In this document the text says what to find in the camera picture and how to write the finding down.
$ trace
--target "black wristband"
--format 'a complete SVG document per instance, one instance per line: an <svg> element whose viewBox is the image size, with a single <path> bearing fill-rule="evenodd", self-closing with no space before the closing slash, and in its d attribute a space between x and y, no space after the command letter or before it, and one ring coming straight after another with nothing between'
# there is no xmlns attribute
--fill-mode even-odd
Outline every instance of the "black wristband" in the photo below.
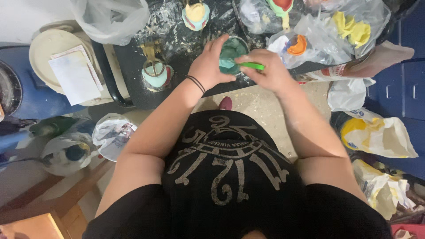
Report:
<svg viewBox="0 0 425 239"><path fill-rule="evenodd" d="M197 85L199 87L199 89L201 89L202 93L205 94L205 88L202 86L202 84L193 76L186 76L186 78L189 78L193 81L193 83L195 83L195 85Z"/></svg>

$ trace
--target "hand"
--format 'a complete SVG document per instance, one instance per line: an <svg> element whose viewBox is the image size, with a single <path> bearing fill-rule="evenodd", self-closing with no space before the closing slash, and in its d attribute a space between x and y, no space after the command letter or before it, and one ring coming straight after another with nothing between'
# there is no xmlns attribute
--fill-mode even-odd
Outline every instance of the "hand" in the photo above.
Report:
<svg viewBox="0 0 425 239"><path fill-rule="evenodd" d="M195 77L206 91L218 83L236 80L234 75L223 74L218 68L221 47L227 39L229 39L229 35L225 34L216 40L207 42L204 51L193 61L187 73L187 75Z"/></svg>
<svg viewBox="0 0 425 239"><path fill-rule="evenodd" d="M257 62L264 65L264 70L261 73L243 66L241 66L241 72L249 76L257 85L275 93L278 93L284 88L285 84L293 80L281 58L276 53L266 49L252 50L248 55L236 58L235 62Z"/></svg>

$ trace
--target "black t-shirt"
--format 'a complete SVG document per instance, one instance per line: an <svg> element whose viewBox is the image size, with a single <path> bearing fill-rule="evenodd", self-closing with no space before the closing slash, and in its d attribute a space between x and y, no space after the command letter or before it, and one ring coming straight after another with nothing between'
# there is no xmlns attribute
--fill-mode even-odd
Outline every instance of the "black t-shirt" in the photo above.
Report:
<svg viewBox="0 0 425 239"><path fill-rule="evenodd" d="M85 239L391 238L384 218L356 196L304 185L252 118L192 114L166 159L162 185L135 189L92 220Z"/></svg>

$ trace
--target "drawer handle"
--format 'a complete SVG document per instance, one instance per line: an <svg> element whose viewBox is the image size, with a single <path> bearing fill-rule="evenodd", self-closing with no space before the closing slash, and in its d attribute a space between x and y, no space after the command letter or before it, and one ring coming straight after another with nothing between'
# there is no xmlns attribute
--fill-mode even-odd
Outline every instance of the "drawer handle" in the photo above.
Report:
<svg viewBox="0 0 425 239"><path fill-rule="evenodd" d="M389 97L388 96L388 87L389 87L390 85L387 85L387 99L391 99L391 97Z"/></svg>
<svg viewBox="0 0 425 239"><path fill-rule="evenodd" d="M417 86L418 84L414 84L413 85L413 99L417 99L418 97L416 97L416 86Z"/></svg>

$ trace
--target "black table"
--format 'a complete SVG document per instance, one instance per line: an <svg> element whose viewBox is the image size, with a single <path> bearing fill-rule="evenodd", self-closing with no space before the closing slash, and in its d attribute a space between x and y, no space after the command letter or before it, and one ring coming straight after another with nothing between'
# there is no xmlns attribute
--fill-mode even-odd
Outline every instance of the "black table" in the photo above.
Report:
<svg viewBox="0 0 425 239"><path fill-rule="evenodd" d="M224 33L237 35L246 40L250 49L264 48L266 37L272 34L255 35L249 33L244 35L235 18L231 0L204 0L210 7L210 20L201 31L192 31L184 25L181 17L184 8L181 0L151 0L148 1L150 20L147 26L139 31L126 46L114 45L116 57L119 61L122 75L128 89L131 100L123 99L118 92L106 56L100 54L102 45L93 43L96 57L102 68L108 90L111 96L122 107L133 107L139 109L154 109L170 95L176 86L184 80L192 61L201 54L205 43L215 39ZM293 10L307 14L310 12L302 0L294 0ZM144 85L142 80L143 63L146 57L143 55L140 44L144 42L162 39L162 56L165 63L174 69L174 77L163 91L152 92ZM303 74L329 67L319 63L306 62L303 65L290 69L292 75ZM204 97L233 91L255 83L247 76L240 75L237 80L230 83L220 83L208 90Z"/></svg>

